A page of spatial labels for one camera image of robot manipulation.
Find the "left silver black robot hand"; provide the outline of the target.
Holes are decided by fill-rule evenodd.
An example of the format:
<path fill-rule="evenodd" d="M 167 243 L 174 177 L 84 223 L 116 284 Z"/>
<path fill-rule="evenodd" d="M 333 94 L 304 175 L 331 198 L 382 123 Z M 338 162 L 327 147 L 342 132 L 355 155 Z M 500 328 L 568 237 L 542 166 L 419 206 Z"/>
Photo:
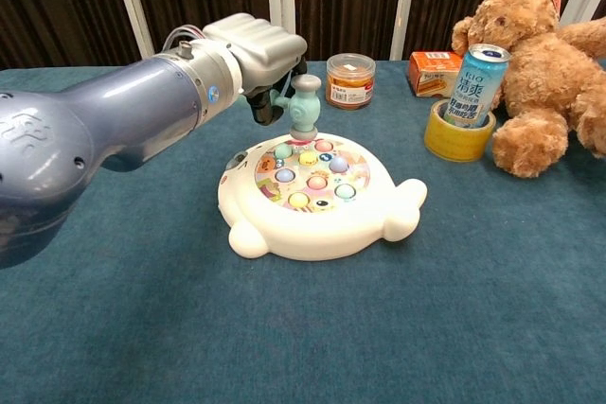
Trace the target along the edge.
<path fill-rule="evenodd" d="M 204 36 L 224 45 L 241 71 L 241 94 L 254 120 L 267 126 L 283 109 L 271 104 L 270 91 L 283 88 L 289 77 L 307 72 L 307 42 L 281 26 L 248 13 L 236 13 L 203 28 Z"/>

